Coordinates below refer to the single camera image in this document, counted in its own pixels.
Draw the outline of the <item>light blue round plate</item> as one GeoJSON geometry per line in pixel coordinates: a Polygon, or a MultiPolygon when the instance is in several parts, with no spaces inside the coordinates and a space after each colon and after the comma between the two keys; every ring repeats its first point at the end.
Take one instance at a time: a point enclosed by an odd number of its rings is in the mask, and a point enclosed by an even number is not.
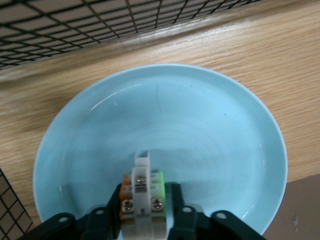
{"type": "Polygon", "coordinates": [[[33,169],[41,221],[107,204],[145,152],[206,215],[227,210],[263,234],[282,202],[286,146],[263,102],[216,71],[153,64],[103,78],[54,118],[33,169]]]}

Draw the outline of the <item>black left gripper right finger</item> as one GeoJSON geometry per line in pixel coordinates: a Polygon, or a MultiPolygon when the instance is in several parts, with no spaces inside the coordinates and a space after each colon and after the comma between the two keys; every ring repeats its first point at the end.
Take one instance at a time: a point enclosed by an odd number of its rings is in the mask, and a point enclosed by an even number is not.
{"type": "Polygon", "coordinates": [[[173,212],[173,227],[168,233],[167,240],[208,240],[207,216],[197,211],[191,205],[185,204],[181,185],[171,185],[171,200],[173,212]]]}

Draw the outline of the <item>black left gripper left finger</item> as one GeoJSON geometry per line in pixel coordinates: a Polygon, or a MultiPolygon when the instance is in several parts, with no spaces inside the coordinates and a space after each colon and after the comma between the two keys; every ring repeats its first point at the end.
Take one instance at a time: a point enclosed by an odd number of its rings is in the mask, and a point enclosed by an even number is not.
{"type": "Polygon", "coordinates": [[[121,230],[120,189],[121,184],[118,184],[107,205],[97,207],[90,212],[82,240],[118,239],[121,230]]]}

